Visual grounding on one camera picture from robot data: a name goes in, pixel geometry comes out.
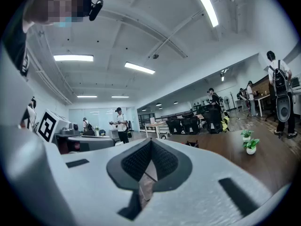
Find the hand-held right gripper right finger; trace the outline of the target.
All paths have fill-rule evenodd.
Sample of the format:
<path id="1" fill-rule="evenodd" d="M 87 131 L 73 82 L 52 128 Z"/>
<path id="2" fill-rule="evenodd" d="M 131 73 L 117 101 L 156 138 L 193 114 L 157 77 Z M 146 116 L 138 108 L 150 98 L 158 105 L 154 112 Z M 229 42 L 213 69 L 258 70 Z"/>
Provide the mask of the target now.
<path id="1" fill-rule="evenodd" d="M 142 226 L 256 226 L 286 194 L 264 184 L 224 157 L 163 140 L 187 155 L 192 173 L 177 189 L 154 193 L 141 212 Z"/>

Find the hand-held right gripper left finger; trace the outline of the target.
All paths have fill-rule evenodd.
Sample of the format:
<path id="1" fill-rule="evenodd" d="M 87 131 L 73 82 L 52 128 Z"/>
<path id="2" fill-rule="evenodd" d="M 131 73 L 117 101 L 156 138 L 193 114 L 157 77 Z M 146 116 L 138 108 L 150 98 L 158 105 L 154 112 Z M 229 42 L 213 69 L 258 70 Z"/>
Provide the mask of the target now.
<path id="1" fill-rule="evenodd" d="M 69 170 L 75 177 L 75 188 L 79 190 L 80 197 L 89 197 L 84 208 L 91 213 L 93 220 L 99 219 L 99 222 L 95 222 L 96 225 L 133 225 L 134 214 L 142 210 L 151 199 L 151 163 L 143 171 L 136 191 L 118 188 L 106 169 L 111 158 L 143 141 L 138 139 L 101 150 L 63 155 L 66 163 L 81 159 L 88 161 Z"/>

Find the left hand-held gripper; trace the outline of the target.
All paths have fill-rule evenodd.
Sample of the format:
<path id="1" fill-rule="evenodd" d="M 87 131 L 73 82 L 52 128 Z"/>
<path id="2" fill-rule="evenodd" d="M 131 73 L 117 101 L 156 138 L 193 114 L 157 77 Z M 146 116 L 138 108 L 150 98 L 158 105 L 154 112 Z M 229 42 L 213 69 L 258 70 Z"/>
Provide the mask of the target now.
<path id="1" fill-rule="evenodd" d="M 44 141 L 55 144 L 60 154 L 67 154 L 68 138 L 80 135 L 77 124 L 69 122 L 64 117 L 46 109 L 37 127 L 36 134 Z M 79 139 L 80 151 L 95 151 L 114 147 L 116 142 L 110 137 L 82 136 Z"/>

